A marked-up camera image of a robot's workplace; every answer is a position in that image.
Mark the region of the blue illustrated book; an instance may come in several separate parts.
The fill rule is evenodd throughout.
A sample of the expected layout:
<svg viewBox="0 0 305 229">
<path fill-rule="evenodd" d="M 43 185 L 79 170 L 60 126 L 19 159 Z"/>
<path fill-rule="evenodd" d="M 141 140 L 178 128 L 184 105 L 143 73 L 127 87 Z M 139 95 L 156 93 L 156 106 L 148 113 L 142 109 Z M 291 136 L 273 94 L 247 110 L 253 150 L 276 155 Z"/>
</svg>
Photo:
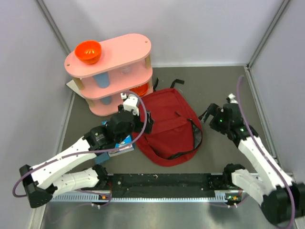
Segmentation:
<svg viewBox="0 0 305 229">
<path fill-rule="evenodd" d="M 132 138 L 130 135 L 128 135 L 121 143 L 115 145 L 115 148 L 117 150 L 109 152 L 108 155 L 110 157 L 114 157 L 114 156 L 118 156 L 118 155 L 130 152 L 130 151 L 133 151 L 134 146 L 133 146 L 133 144 L 131 144 L 131 142 L 132 142 Z"/>
</svg>

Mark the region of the red backpack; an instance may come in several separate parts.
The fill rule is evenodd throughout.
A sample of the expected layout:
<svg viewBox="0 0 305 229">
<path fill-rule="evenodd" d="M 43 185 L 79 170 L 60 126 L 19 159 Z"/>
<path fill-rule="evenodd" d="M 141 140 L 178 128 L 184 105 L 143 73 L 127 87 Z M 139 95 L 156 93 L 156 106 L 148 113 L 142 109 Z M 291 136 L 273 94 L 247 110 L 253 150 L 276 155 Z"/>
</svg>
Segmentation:
<svg viewBox="0 0 305 229">
<path fill-rule="evenodd" d="M 153 163 L 172 167 L 192 159 L 203 141 L 203 131 L 195 111 L 187 103 L 175 84 L 184 84 L 176 79 L 169 88 L 161 89 L 142 98 L 151 113 L 152 131 L 139 135 L 133 133 L 139 150 Z"/>
</svg>

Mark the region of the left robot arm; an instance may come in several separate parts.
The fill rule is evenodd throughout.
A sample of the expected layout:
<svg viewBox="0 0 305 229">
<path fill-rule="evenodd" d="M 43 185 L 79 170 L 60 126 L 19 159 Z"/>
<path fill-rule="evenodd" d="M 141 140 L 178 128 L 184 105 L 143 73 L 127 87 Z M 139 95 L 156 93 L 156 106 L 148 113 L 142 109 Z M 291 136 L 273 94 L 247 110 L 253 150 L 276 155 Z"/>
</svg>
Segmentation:
<svg viewBox="0 0 305 229">
<path fill-rule="evenodd" d="M 100 165 L 81 172 L 70 171 L 97 156 L 107 156 L 133 132 L 149 134 L 153 119 L 149 111 L 145 114 L 147 121 L 141 122 L 139 115 L 120 110 L 108 122 L 92 128 L 57 156 L 36 166 L 22 166 L 19 171 L 24 178 L 22 184 L 30 207 L 41 207 L 54 197 L 77 189 L 105 188 L 108 184 L 108 174 Z"/>
</svg>

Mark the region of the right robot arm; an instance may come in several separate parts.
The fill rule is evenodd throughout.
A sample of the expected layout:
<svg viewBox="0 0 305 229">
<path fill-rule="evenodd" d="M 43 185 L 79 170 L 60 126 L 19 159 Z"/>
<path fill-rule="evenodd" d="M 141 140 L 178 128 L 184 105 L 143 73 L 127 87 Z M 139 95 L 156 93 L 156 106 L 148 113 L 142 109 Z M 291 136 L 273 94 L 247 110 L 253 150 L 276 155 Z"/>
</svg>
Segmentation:
<svg viewBox="0 0 305 229">
<path fill-rule="evenodd" d="M 264 147 L 256 130 L 247 125 L 237 102 L 222 107 L 212 103 L 199 117 L 209 126 L 226 135 L 246 156 L 258 174 L 255 178 L 241 165 L 228 164 L 222 177 L 223 185 L 232 189 L 240 187 L 252 197 L 273 225 L 305 215 L 305 185 L 296 183 L 285 173 Z"/>
</svg>

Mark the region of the orange bowl lower shelf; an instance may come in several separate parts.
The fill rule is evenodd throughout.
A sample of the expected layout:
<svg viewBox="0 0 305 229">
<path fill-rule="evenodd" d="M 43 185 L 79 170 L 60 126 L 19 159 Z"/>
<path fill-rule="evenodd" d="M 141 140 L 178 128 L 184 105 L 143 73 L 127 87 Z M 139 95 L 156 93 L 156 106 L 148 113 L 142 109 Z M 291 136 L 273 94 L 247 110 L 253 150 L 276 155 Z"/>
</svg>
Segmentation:
<svg viewBox="0 0 305 229">
<path fill-rule="evenodd" d="M 140 86 L 131 88 L 130 91 L 136 93 L 138 96 L 142 97 L 145 96 L 146 93 L 148 92 L 149 85 L 148 83 L 142 84 Z"/>
</svg>

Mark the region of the clear plastic cup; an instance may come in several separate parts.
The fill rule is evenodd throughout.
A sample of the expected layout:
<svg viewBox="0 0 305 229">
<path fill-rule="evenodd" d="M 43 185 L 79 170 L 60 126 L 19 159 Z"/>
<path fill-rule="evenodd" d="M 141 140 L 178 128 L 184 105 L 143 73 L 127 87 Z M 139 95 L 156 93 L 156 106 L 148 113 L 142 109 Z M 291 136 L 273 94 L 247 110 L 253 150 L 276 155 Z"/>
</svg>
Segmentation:
<svg viewBox="0 0 305 229">
<path fill-rule="evenodd" d="M 121 74 L 129 74 L 132 71 L 132 67 L 130 65 L 124 66 L 120 69 Z"/>
</svg>

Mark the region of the pink three-tier wooden shelf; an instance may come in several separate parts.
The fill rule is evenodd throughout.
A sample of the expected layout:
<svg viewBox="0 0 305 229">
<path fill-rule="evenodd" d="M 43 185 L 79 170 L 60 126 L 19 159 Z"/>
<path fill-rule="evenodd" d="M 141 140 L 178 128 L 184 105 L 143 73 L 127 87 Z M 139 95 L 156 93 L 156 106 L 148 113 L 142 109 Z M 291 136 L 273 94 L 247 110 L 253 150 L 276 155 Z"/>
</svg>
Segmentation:
<svg viewBox="0 0 305 229">
<path fill-rule="evenodd" d="M 142 34 L 131 33 L 100 42 L 102 55 L 95 64 L 81 62 L 72 51 L 65 59 L 67 73 L 78 86 L 91 112 L 108 116 L 122 104 L 121 93 L 148 83 L 146 95 L 153 92 L 153 69 L 151 66 L 151 41 Z M 120 69 L 130 65 L 129 74 Z M 93 76 L 108 72 L 110 85 L 100 88 Z"/>
</svg>

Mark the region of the blue plastic cup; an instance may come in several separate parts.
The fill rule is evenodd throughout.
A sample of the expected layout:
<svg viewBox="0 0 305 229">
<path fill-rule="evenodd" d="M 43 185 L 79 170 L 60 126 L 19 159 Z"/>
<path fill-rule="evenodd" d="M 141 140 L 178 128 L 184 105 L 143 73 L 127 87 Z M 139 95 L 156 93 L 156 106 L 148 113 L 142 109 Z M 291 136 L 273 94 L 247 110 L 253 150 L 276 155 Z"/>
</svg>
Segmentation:
<svg viewBox="0 0 305 229">
<path fill-rule="evenodd" d="M 109 79 L 108 72 L 94 75 L 93 78 L 100 88 L 107 88 L 110 85 L 110 79 Z"/>
</svg>

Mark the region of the orange bowl on top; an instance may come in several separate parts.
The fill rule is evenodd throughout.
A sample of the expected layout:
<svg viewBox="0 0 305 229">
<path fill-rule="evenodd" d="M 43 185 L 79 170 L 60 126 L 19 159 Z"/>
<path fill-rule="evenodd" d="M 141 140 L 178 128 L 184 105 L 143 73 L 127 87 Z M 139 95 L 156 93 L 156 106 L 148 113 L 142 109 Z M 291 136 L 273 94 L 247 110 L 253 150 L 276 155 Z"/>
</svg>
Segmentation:
<svg viewBox="0 0 305 229">
<path fill-rule="evenodd" d="M 74 54 L 85 64 L 95 64 L 102 55 L 102 47 L 99 42 L 88 40 L 78 44 L 74 50 Z"/>
</svg>

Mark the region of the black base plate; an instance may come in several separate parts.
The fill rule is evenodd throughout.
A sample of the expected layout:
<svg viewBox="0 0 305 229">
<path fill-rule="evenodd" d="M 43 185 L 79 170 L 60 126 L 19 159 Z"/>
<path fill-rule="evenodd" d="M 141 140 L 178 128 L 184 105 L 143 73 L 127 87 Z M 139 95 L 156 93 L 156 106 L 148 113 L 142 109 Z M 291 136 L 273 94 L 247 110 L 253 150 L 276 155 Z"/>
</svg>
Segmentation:
<svg viewBox="0 0 305 229">
<path fill-rule="evenodd" d="M 111 191 L 114 198 L 205 198 L 216 190 L 236 190 L 222 175 L 114 174 L 93 188 Z"/>
</svg>

